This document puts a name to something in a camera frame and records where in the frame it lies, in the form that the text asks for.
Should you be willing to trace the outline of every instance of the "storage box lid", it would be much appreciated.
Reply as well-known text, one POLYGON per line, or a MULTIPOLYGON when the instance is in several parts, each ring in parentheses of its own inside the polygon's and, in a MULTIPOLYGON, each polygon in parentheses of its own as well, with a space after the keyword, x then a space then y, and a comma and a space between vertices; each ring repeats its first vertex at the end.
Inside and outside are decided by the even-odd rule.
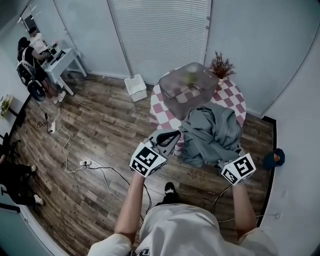
POLYGON ((186 92, 196 97, 218 82, 219 78, 207 67, 193 62, 160 78, 159 85, 169 98, 176 98, 186 92))

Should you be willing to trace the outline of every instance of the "white t-shirt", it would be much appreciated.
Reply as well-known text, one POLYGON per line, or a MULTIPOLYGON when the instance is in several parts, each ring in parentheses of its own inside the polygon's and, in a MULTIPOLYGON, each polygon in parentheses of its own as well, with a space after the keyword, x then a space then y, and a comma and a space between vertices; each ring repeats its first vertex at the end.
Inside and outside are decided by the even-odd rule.
POLYGON ((48 49, 48 46, 44 43, 44 37, 41 33, 37 33, 35 37, 31 37, 30 39, 30 46, 32 46, 35 51, 40 54, 44 50, 48 49))
POLYGON ((186 204, 153 208, 140 230, 140 245, 132 252, 130 240, 113 234, 92 245, 88 256, 277 256, 270 238, 260 228, 243 235, 239 245, 220 234, 217 219, 207 210, 186 204))

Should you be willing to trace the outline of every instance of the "white sneaker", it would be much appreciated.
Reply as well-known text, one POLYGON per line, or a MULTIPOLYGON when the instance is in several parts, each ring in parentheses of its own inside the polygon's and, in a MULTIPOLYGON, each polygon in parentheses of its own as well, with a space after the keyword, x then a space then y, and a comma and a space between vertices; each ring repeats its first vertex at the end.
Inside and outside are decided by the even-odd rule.
POLYGON ((58 103, 58 98, 57 97, 52 97, 51 100, 53 101, 53 104, 57 104, 58 103))
POLYGON ((59 102, 62 102, 65 96, 66 96, 66 92, 65 92, 65 91, 59 93, 59 95, 58 95, 58 101, 59 101, 59 102))
POLYGON ((36 172, 38 167, 36 165, 31 166, 31 172, 36 172))
POLYGON ((34 195, 34 199, 35 199, 35 202, 39 205, 43 206, 45 204, 45 201, 41 199, 37 194, 34 195))

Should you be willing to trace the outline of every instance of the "window blind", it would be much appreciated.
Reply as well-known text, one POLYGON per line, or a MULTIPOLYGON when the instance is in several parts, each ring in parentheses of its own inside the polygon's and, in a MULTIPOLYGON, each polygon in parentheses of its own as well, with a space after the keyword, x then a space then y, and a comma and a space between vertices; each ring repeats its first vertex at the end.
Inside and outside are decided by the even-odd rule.
POLYGON ((109 0, 134 74, 156 84, 166 72, 203 64, 211 0, 109 0))

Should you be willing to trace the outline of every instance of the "checkered tablecloth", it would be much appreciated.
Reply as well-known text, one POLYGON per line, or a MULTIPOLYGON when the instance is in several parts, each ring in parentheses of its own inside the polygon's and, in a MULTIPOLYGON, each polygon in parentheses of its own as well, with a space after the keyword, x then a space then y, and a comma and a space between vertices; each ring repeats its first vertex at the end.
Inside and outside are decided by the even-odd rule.
MULTIPOLYGON (((246 102, 240 89, 234 82, 232 82, 231 80, 225 80, 222 85, 218 85, 211 98, 211 102, 234 110, 236 120, 241 126, 244 124, 247 112, 246 102)), ((182 121, 177 119, 166 107, 159 84, 157 84, 153 88, 150 105, 151 108, 149 121, 151 126, 153 126, 157 130, 179 130, 182 121)), ((183 145, 184 138, 182 134, 173 151, 173 155, 175 157, 178 157, 181 154, 183 145)))

